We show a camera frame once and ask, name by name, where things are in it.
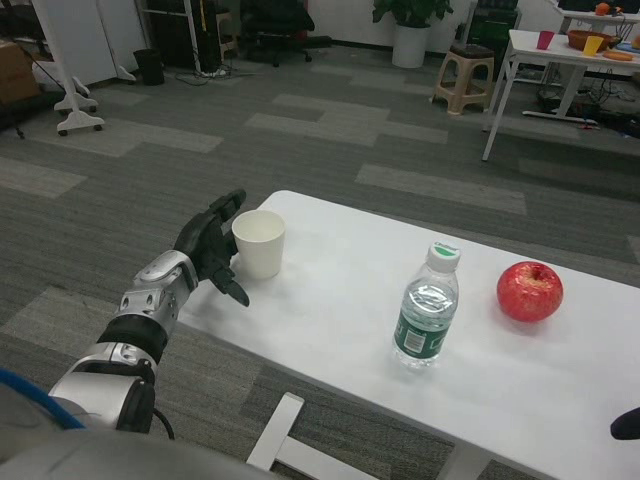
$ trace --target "yellow cup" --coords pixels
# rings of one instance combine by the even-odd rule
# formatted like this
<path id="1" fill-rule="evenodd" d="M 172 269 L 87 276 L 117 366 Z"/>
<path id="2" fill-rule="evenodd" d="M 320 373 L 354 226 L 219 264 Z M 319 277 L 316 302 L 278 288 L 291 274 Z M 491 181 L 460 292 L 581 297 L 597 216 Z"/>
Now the yellow cup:
<path id="1" fill-rule="evenodd" d="M 594 36 L 587 37 L 587 43 L 585 43 L 584 51 L 582 53 L 584 53 L 589 57 L 595 57 L 603 41 L 604 41 L 604 38 L 602 37 L 594 37 Z"/>

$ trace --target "trash can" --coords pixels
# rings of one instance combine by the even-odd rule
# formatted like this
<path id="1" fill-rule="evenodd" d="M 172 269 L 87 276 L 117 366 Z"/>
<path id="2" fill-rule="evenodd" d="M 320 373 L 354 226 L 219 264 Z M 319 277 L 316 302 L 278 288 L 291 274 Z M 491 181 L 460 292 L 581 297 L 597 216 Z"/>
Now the trash can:
<path id="1" fill-rule="evenodd" d="M 136 57 L 142 83 L 145 85 L 162 85 L 164 83 L 164 73 L 162 73 L 162 60 L 160 52 L 153 49 L 137 50 L 133 52 Z"/>

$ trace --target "table leg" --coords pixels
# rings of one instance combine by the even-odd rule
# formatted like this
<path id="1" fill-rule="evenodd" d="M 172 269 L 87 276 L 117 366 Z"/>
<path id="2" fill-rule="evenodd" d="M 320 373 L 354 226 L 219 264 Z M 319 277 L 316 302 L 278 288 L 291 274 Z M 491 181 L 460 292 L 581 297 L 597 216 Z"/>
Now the table leg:
<path id="1" fill-rule="evenodd" d="M 496 85 L 493 90 L 493 95 L 491 96 L 491 103 L 489 104 L 489 110 L 487 110 L 487 114 L 485 116 L 484 125 L 482 127 L 483 132 L 489 131 L 489 123 L 491 123 L 491 115 L 493 115 L 493 110 L 496 108 L 496 103 L 498 103 L 498 97 L 500 96 L 500 90 L 502 90 L 502 83 L 504 80 L 505 74 L 509 75 L 509 57 L 507 55 L 504 56 L 504 60 L 502 61 L 502 66 L 500 67 L 500 73 L 498 74 L 498 80 L 496 81 Z"/>
<path id="2" fill-rule="evenodd" d="M 567 84 L 567 88 L 564 91 L 564 95 L 562 96 L 562 101 L 560 102 L 560 107 L 558 107 L 558 116 L 565 117 L 567 112 L 569 111 L 569 107 L 571 107 L 571 103 L 578 93 L 578 87 L 582 83 L 582 79 L 584 78 L 584 72 L 587 69 L 585 67 L 574 67 L 573 73 L 571 74 L 571 78 L 569 79 L 569 83 Z"/>
<path id="3" fill-rule="evenodd" d="M 496 139 L 496 134 L 498 133 L 498 128 L 500 127 L 500 121 L 502 120 L 502 114 L 504 113 L 504 109 L 507 106 L 507 100 L 509 100 L 509 94 L 511 93 L 511 87 L 513 87 L 513 81 L 516 78 L 519 64 L 520 61 L 516 58 L 513 62 L 513 65 L 511 65 L 510 71 L 507 72 L 507 86 L 504 87 L 504 93 L 502 94 L 502 99 L 500 100 L 498 113 L 496 114 L 496 118 L 493 120 L 493 127 L 491 128 L 491 133 L 489 134 L 489 141 L 487 142 L 487 147 L 484 150 L 484 155 L 482 155 L 482 161 L 484 162 L 489 159 L 491 147 L 493 147 L 493 142 Z"/>
<path id="4" fill-rule="evenodd" d="M 476 480 L 491 457 L 470 445 L 456 445 L 436 480 Z"/>

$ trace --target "white paper cup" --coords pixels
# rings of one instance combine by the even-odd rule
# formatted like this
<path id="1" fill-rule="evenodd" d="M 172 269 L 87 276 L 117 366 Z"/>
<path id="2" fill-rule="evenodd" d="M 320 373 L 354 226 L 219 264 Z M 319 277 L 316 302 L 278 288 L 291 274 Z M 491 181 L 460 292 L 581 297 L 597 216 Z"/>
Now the white paper cup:
<path id="1" fill-rule="evenodd" d="M 247 274 L 256 280 L 277 275 L 282 264 L 285 223 L 268 210 L 252 210 L 236 218 L 231 226 Z"/>

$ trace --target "desk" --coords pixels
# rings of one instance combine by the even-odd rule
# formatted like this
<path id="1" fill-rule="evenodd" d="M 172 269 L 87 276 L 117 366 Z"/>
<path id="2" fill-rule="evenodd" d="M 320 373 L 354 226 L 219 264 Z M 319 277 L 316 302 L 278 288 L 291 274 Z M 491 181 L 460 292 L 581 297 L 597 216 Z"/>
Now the desk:
<path id="1" fill-rule="evenodd" d="M 638 443 L 609 434 L 639 404 L 639 289 L 554 266 L 564 304 L 527 328 L 495 297 L 500 274 L 525 257 L 292 192 L 260 208 L 287 224 L 280 274 L 249 281 L 236 258 L 251 306 L 203 282 L 180 322 L 455 442 L 439 480 L 477 478 L 491 458 L 545 479 L 640 478 Z M 460 301 L 437 365 L 415 375 L 391 339 L 404 288 L 437 240 L 462 249 Z M 288 460 L 308 453 L 286 443 Z"/>
<path id="2" fill-rule="evenodd" d="M 498 75 L 498 81 L 495 86 L 493 97 L 491 98 L 491 104 L 489 106 L 489 110 L 487 111 L 484 131 L 487 131 L 489 128 L 491 115 L 493 115 L 493 111 L 500 96 L 500 90 L 502 88 L 502 82 L 505 76 L 507 78 L 507 85 L 504 89 L 504 93 L 502 94 L 502 99 L 498 107 L 498 113 L 493 120 L 493 127 L 491 128 L 489 141 L 487 142 L 487 147 L 484 151 L 484 155 L 482 156 L 482 160 L 484 161 L 487 161 L 487 159 L 489 158 L 489 154 L 491 153 L 491 147 L 493 146 L 493 142 L 498 132 L 500 121 L 502 120 L 502 115 L 507 105 L 507 100 L 509 98 L 509 94 L 511 93 L 511 87 L 515 80 L 515 76 L 518 71 L 518 65 L 520 63 L 535 63 L 536 61 L 545 61 L 564 63 L 576 67 L 574 68 L 571 79 L 569 80 L 569 84 L 565 89 L 562 101 L 560 102 L 560 107 L 558 108 L 558 113 L 538 113 L 536 116 L 578 123 L 584 123 L 584 120 L 574 117 L 567 117 L 567 111 L 569 110 L 569 107 L 573 102 L 575 92 L 580 85 L 580 82 L 582 82 L 584 69 L 586 69 L 587 67 L 597 67 L 627 69 L 633 72 L 640 71 L 640 57 L 638 56 L 635 56 L 634 60 L 631 62 L 618 62 L 616 60 L 609 60 L 608 58 L 604 58 L 602 54 L 598 54 L 595 57 L 588 57 L 586 55 L 583 55 L 580 50 L 571 48 L 569 46 L 569 39 L 566 35 L 554 36 L 548 50 L 538 50 L 538 32 L 511 30 L 509 32 L 509 36 L 511 37 L 509 52 L 505 56 L 504 62 L 502 63 L 502 67 L 500 69 L 500 74 Z"/>

